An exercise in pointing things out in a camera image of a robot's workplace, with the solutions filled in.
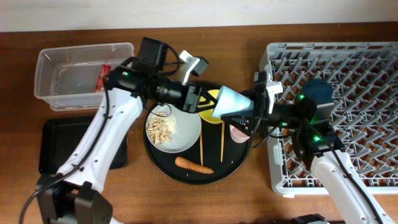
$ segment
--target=yellow bowl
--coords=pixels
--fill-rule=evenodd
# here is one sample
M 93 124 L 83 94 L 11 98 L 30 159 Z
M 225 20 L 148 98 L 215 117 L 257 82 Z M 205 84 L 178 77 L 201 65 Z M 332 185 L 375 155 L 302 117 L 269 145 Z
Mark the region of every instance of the yellow bowl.
M 208 93 L 210 93 L 210 95 L 211 95 L 212 97 L 217 98 L 217 95 L 218 95 L 218 92 L 219 92 L 219 91 L 220 91 L 220 90 L 209 90 Z M 205 99 L 204 97 L 201 96 L 200 99 L 199 99 L 199 101 L 203 102 L 203 101 L 206 101 L 206 99 Z M 201 106 L 210 106 L 210 105 L 214 105 L 214 102 L 211 101 L 211 102 L 210 102 L 209 104 L 207 104 L 207 105 L 200 105 L 200 106 L 198 106 L 198 107 L 200 108 Z M 204 119 L 205 121 L 209 122 L 210 124 L 221 124 L 221 123 L 223 122 L 221 119 L 211 117 L 211 114 L 213 114 L 213 109 L 205 110 L 205 111 L 199 112 L 199 116 L 200 116 L 202 119 Z

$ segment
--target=clear plastic bin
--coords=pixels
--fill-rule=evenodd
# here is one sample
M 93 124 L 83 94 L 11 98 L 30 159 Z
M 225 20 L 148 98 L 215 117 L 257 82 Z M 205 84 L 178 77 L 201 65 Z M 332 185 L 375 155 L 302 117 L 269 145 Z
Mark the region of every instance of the clear plastic bin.
M 44 49 L 36 66 L 34 94 L 51 109 L 97 108 L 103 93 L 94 93 L 101 65 L 112 68 L 134 55 L 130 43 Z

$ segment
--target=orange carrot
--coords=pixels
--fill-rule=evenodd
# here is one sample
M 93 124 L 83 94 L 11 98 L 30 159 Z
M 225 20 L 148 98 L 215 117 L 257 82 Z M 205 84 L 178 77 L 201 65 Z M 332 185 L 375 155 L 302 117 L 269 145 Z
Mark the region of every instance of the orange carrot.
M 175 165 L 184 168 L 190 169 L 196 172 L 201 172 L 202 174 L 212 174 L 214 171 L 208 167 L 201 166 L 199 164 L 195 164 L 188 159 L 184 159 L 182 157 L 175 158 Z

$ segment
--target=wire rack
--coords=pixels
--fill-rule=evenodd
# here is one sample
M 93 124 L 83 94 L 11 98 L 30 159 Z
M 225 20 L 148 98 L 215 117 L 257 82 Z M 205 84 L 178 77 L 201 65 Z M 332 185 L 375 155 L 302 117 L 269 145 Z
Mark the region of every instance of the wire rack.
M 374 194 L 398 194 L 397 42 L 270 44 L 260 66 L 283 84 L 275 101 L 291 103 L 310 79 L 331 83 L 331 124 L 360 178 Z M 277 194 L 327 194 L 294 154 L 291 139 L 267 143 Z

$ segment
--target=white wall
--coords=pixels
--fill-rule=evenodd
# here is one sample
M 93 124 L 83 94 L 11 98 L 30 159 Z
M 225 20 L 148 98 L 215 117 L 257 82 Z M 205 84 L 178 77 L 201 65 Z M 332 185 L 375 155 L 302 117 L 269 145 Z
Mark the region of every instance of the white wall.
M 398 0 L 0 0 L 0 31 L 398 21 Z

